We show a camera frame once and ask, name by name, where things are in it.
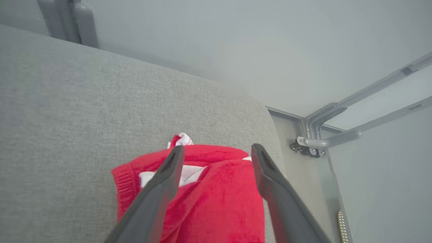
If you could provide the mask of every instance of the gray plastic leg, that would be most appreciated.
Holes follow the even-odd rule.
[[[276,242],[330,243],[264,147],[252,145],[251,156],[258,192],[269,205]]]
[[[92,10],[83,3],[76,3],[74,12],[82,44],[99,48]]]
[[[69,0],[37,0],[51,36],[81,44]]]

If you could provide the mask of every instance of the wheel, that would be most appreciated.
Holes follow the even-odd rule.
[[[289,146],[292,150],[297,151],[300,149],[300,146],[298,143],[294,142]]]

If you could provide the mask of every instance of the gray sofa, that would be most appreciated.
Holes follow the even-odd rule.
[[[285,171],[273,121],[255,99],[6,26],[0,115],[0,242],[102,242],[116,223],[110,170],[164,149],[179,132],[249,153],[261,143]]]

